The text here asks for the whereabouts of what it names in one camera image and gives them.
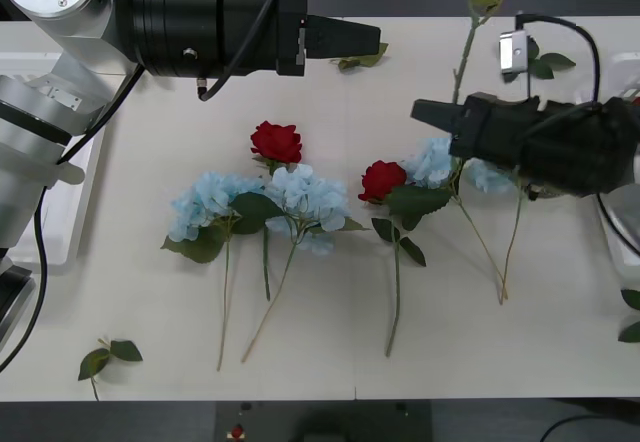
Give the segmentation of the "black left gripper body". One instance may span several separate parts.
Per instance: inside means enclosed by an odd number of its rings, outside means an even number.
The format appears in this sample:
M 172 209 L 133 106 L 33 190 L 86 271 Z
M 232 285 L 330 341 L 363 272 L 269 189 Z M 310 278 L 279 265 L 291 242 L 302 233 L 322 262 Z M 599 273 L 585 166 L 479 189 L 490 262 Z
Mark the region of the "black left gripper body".
M 224 0 L 224 65 L 235 57 L 265 0 Z M 234 76 L 273 71 L 283 76 L 302 76 L 298 64 L 299 31 L 307 18 L 308 0 L 275 0 L 264 26 L 249 46 Z

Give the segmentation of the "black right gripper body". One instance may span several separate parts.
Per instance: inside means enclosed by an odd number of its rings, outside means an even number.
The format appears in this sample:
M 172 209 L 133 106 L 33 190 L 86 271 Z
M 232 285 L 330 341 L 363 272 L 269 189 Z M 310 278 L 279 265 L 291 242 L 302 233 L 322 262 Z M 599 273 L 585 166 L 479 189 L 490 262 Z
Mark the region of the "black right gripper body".
M 449 153 L 460 159 L 516 165 L 523 145 L 519 138 L 540 118 L 540 102 L 538 96 L 518 102 L 485 93 L 468 96 L 453 119 Z

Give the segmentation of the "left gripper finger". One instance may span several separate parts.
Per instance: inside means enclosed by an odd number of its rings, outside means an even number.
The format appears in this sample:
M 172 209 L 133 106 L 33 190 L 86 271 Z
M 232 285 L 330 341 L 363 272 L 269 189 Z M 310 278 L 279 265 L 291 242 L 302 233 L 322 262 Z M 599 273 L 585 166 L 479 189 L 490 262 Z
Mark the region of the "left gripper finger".
M 310 59 L 376 55 L 380 38 L 380 28 L 345 20 L 309 15 L 305 24 L 305 49 Z

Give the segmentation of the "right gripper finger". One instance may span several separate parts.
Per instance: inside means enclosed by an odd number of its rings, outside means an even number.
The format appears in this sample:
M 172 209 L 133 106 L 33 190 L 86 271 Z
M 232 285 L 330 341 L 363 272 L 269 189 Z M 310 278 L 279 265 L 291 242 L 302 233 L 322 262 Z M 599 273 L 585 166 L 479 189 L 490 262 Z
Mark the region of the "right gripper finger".
M 418 99 L 413 103 L 411 118 L 450 135 L 460 132 L 466 107 L 454 103 Z

